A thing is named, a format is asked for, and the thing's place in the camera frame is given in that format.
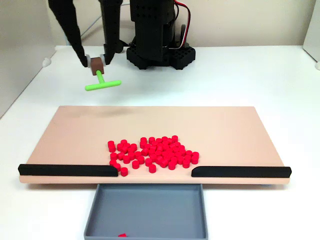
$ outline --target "gray bin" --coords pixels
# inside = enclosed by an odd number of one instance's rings
[[[202,184],[99,184],[85,240],[208,239]]]

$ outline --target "green t-shaped tool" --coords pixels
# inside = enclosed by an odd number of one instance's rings
[[[111,88],[121,85],[121,81],[107,81],[105,82],[104,77],[102,76],[102,73],[100,70],[97,70],[96,75],[98,77],[99,83],[85,86],[86,91],[93,91],[98,89],[105,89],[105,88]]]

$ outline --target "pile of red pegs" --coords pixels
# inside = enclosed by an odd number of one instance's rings
[[[131,163],[133,169],[145,165],[152,174],[157,171],[156,165],[175,170],[177,165],[182,165],[183,168],[187,169],[190,164],[196,165],[199,162],[199,153],[186,150],[176,135],[171,138],[166,136],[162,138],[149,137],[149,139],[142,137],[139,146],[141,151],[138,151],[137,144],[130,144],[125,139],[117,145],[114,141],[109,141],[108,149],[111,153],[109,164],[125,177],[128,175],[128,168],[121,167],[117,160],[123,161],[124,164]]]

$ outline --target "wooden board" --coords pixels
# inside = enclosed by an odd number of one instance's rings
[[[61,106],[27,164],[108,165],[107,142],[178,135],[200,153],[196,166],[283,167],[254,107]],[[126,177],[20,176],[22,183],[286,184],[289,178],[191,177],[195,166],[175,170],[143,165]]]

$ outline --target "white table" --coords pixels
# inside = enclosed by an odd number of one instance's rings
[[[102,47],[86,47],[91,57]],[[27,161],[60,105],[255,106],[279,155],[286,186],[204,186],[209,239],[316,239],[319,227],[320,71],[301,46],[207,47],[184,70],[139,70],[117,54],[97,83],[71,47],[57,47],[0,120],[0,239],[82,240],[95,185],[27,185]]]

